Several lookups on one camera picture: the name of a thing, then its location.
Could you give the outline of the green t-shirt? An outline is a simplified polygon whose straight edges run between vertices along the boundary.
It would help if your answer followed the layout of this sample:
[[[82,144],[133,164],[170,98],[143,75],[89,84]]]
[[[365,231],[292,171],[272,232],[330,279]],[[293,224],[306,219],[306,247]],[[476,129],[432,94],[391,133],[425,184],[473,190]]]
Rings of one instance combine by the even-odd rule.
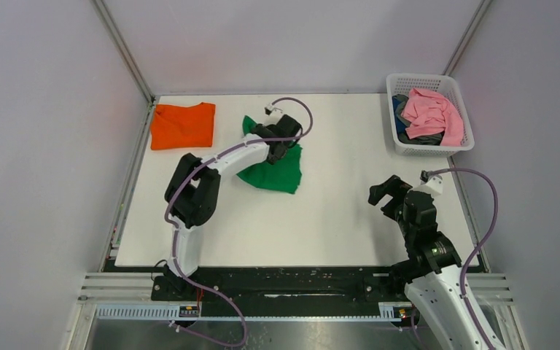
[[[242,120],[244,135],[256,124],[251,117],[244,116]],[[258,189],[295,194],[302,179],[300,169],[302,149],[299,144],[296,144],[276,164],[271,165],[266,161],[254,164],[237,173],[237,177]]]

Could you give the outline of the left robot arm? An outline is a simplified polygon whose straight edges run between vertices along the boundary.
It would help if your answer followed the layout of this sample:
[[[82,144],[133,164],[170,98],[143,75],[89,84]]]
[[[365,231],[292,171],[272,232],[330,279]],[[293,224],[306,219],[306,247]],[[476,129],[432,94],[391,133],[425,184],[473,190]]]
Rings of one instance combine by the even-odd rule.
[[[199,267],[202,241],[197,230],[216,211],[224,181],[237,176],[257,189],[291,195],[300,186],[299,140],[308,131],[297,120],[284,114],[277,122],[264,125],[245,117],[242,129],[242,140],[216,155],[182,156],[165,191],[165,218],[173,234],[163,277],[178,300],[196,293],[197,281],[192,275]]]

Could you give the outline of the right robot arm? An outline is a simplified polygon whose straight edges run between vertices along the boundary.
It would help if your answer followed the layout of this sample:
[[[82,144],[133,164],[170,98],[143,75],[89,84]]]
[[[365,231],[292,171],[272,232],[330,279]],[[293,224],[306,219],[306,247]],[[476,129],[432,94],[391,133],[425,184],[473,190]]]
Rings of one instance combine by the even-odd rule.
[[[411,301],[444,349],[504,349],[468,284],[459,253],[438,228],[434,199],[442,192],[442,177],[427,171],[416,187],[396,175],[370,187],[370,205],[390,197],[381,211],[397,223],[408,254],[391,267],[389,291]]]

